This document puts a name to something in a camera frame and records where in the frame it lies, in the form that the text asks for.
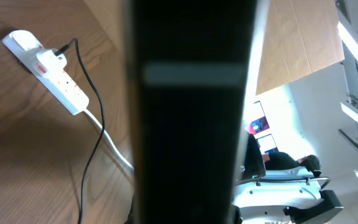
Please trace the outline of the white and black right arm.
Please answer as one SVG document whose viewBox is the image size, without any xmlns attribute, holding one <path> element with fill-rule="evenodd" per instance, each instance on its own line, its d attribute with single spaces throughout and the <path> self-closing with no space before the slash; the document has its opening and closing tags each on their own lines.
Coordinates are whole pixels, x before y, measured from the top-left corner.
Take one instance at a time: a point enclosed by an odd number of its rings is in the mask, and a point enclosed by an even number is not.
<svg viewBox="0 0 358 224">
<path fill-rule="evenodd" d="M 327 223 L 344 207 L 315 155 L 293 159 L 285 152 L 261 153 L 248 135 L 241 178 L 233 195 L 231 223 Z"/>
</svg>

